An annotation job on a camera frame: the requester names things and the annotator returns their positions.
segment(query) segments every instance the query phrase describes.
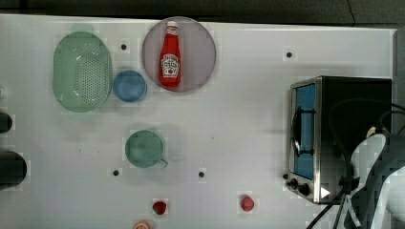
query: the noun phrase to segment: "ketchup bottle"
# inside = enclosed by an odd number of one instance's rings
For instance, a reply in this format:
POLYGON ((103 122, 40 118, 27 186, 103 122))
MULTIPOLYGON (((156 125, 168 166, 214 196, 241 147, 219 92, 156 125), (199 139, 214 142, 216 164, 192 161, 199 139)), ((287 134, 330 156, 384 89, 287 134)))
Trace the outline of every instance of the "ketchup bottle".
POLYGON ((167 22, 166 36, 160 53, 159 77, 161 85, 166 88, 176 88, 181 82, 178 26, 174 21, 167 22))

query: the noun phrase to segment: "green colander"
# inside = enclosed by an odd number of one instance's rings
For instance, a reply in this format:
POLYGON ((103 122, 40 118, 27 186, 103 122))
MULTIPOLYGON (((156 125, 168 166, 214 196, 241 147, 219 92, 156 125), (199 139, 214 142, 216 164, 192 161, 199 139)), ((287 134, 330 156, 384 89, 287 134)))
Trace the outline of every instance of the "green colander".
POLYGON ((112 87, 112 62, 94 34, 77 31, 65 36, 53 55, 53 94, 67 110, 86 113, 101 106, 112 87))

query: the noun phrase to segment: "toaster oven window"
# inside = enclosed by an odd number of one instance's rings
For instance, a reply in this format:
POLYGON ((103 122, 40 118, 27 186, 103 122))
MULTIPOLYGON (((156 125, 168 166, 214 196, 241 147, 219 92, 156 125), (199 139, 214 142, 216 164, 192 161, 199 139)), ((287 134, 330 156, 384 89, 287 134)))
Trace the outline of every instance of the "toaster oven window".
POLYGON ((294 154, 294 174, 313 179, 315 84, 297 88, 295 101, 295 112, 300 111, 297 115, 300 127, 296 131, 300 133, 298 155, 294 154))

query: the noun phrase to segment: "red knob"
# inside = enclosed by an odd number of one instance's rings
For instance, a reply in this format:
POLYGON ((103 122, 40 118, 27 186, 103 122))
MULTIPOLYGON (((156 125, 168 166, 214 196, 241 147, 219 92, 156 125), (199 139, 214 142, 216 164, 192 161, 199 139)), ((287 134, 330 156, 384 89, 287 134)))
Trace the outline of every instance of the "red knob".
POLYGON ((163 215, 166 212, 166 203, 163 201, 158 201, 153 204, 153 210, 158 215, 163 215))
POLYGON ((250 212, 254 208, 254 201, 250 197, 245 197, 241 201, 241 207, 245 212, 250 212))

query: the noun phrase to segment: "black cable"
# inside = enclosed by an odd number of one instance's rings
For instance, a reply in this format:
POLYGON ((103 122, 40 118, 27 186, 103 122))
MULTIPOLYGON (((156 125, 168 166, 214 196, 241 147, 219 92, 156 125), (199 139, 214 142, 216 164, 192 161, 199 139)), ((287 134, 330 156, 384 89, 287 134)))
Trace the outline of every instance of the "black cable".
POLYGON ((381 128, 382 128, 382 122, 384 121, 384 118, 387 116, 387 115, 391 115, 391 114, 400 114, 400 115, 405 115, 405 112, 401 112, 401 111, 389 111, 389 112, 386 112, 386 113, 384 113, 380 118, 379 118, 379 123, 380 123, 380 125, 381 125, 381 128))
POLYGON ((328 206, 327 206, 324 210, 322 210, 322 212, 310 223, 310 225, 307 227, 307 229, 312 228, 312 227, 316 224, 316 222, 318 222, 319 219, 320 219, 321 217, 323 217, 323 216, 329 211, 329 209, 333 206, 333 203, 334 203, 336 200, 340 199, 340 198, 343 196, 343 194, 349 195, 350 192, 352 191, 352 186, 351 186, 351 184, 352 184, 352 164, 351 164, 351 159, 350 159, 350 157, 349 157, 348 151, 345 149, 345 146, 344 146, 344 145, 342 144, 342 142, 340 141, 340 138, 338 137, 337 132, 336 132, 336 130, 333 128, 333 125, 332 125, 332 114, 333 114, 334 109, 336 109, 336 107, 338 107, 338 106, 340 106, 340 105, 342 105, 342 104, 344 104, 344 103, 347 103, 347 102, 373 102, 373 103, 391 105, 391 107, 398 108, 399 110, 402 110, 402 111, 405 112, 405 108, 404 108, 404 107, 399 106, 399 105, 396 105, 396 104, 394 104, 394 103, 383 102, 383 101, 380 101, 380 100, 367 99, 367 98, 351 98, 351 99, 346 99, 346 100, 343 100, 343 101, 340 101, 340 102, 334 104, 334 105, 331 107, 330 112, 329 112, 329 125, 330 125, 330 130, 331 130, 331 133, 332 133, 332 135, 333 135, 333 138, 334 138, 336 144, 338 145, 338 147, 341 149, 342 154, 343 154, 343 157, 344 157, 345 162, 346 162, 346 182, 344 182, 343 188, 342 188, 342 190, 339 192, 339 194, 338 194, 338 195, 333 199, 333 201, 331 201, 331 202, 328 204, 328 206))
POLYGON ((403 126, 403 127, 401 128, 401 130, 398 131, 398 135, 401 134, 401 132, 402 132, 404 129, 405 129, 405 126, 403 126))
POLYGON ((339 210, 337 211, 337 214, 336 214, 336 219, 334 220, 333 229, 336 229, 336 228, 337 228, 337 224, 339 223, 340 214, 342 214, 343 204, 344 204, 344 203, 345 203, 345 198, 342 198, 342 199, 340 200, 339 210))
POLYGON ((351 15, 352 15, 352 18, 353 18, 352 27, 354 27, 354 25, 355 25, 355 18, 354 18, 354 14, 353 14, 353 11, 352 11, 352 5, 351 5, 351 2, 350 2, 349 0, 347 0, 347 1, 348 1, 348 5, 349 5, 349 10, 351 11, 351 15))

